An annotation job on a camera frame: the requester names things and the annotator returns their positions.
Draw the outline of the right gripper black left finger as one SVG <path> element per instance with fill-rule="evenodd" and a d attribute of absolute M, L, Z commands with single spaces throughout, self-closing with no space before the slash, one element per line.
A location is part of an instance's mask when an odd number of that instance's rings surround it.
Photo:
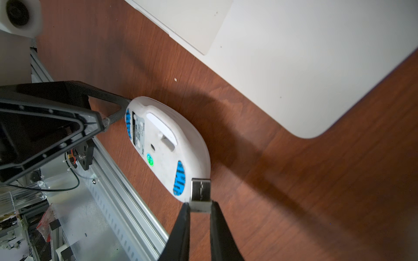
<path fill-rule="evenodd" d="M 190 206 L 188 203 L 184 203 L 158 261 L 188 261 L 189 246 Z"/>

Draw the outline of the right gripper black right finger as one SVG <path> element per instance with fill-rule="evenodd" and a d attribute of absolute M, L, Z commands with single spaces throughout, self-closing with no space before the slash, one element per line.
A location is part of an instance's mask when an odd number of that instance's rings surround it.
<path fill-rule="evenodd" d="M 211 205 L 210 246 L 212 261 L 244 261 L 216 201 L 212 201 Z"/>

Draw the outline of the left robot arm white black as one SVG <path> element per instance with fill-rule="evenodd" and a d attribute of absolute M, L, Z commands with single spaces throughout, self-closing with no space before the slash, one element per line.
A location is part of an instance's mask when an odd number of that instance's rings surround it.
<path fill-rule="evenodd" d="M 78 81 L 32 83 L 39 1 L 1 2 L 1 185 L 85 144 L 123 119 L 129 100 Z"/>

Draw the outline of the silver usb mouse receiver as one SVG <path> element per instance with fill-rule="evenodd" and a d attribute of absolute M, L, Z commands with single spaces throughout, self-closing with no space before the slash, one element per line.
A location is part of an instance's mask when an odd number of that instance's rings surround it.
<path fill-rule="evenodd" d="M 192 179 L 190 210 L 195 213 L 211 212 L 211 180 L 210 179 Z"/>

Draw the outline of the white wireless mouse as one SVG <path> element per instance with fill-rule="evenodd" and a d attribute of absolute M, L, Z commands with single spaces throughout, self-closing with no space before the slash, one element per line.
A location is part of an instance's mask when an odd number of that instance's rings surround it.
<path fill-rule="evenodd" d="M 131 144 L 158 180 L 177 200 L 190 202 L 192 180 L 211 175 L 199 131 L 171 107 L 145 96 L 129 103 L 125 122 Z"/>

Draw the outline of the silver laptop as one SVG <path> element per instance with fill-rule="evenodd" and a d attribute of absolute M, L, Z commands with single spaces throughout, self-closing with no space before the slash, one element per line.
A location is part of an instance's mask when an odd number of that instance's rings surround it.
<path fill-rule="evenodd" d="M 320 136 L 418 47 L 417 1 L 130 1 L 294 136 Z"/>

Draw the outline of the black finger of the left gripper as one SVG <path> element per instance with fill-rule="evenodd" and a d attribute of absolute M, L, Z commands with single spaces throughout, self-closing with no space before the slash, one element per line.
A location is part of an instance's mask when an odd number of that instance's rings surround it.
<path fill-rule="evenodd" d="M 13 84 L 1 86 L 2 91 L 11 91 L 54 102 L 90 109 L 88 98 L 93 97 L 120 106 L 120 109 L 107 117 L 105 125 L 109 126 L 125 119 L 130 100 L 104 91 L 80 81 L 60 81 L 44 83 Z"/>
<path fill-rule="evenodd" d="M 10 184 L 102 132 L 99 113 L 1 102 L 1 184 Z"/>

